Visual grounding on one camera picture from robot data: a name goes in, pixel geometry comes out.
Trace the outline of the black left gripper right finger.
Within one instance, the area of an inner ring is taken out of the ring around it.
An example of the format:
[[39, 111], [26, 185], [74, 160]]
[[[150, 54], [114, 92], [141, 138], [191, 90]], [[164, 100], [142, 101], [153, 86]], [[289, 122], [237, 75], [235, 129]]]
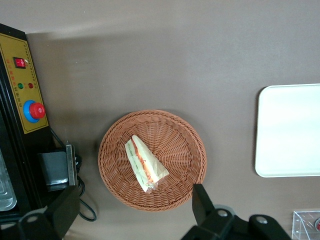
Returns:
[[271, 216], [254, 214], [245, 221], [226, 208], [215, 207], [202, 184], [192, 188], [196, 225], [183, 240], [289, 240], [291, 237]]

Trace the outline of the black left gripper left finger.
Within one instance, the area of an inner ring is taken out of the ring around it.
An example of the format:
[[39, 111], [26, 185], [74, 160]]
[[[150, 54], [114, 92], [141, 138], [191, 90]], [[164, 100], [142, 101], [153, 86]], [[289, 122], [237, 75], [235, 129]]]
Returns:
[[69, 186], [47, 207], [27, 213], [18, 222], [21, 240], [61, 240], [80, 211], [77, 186]]

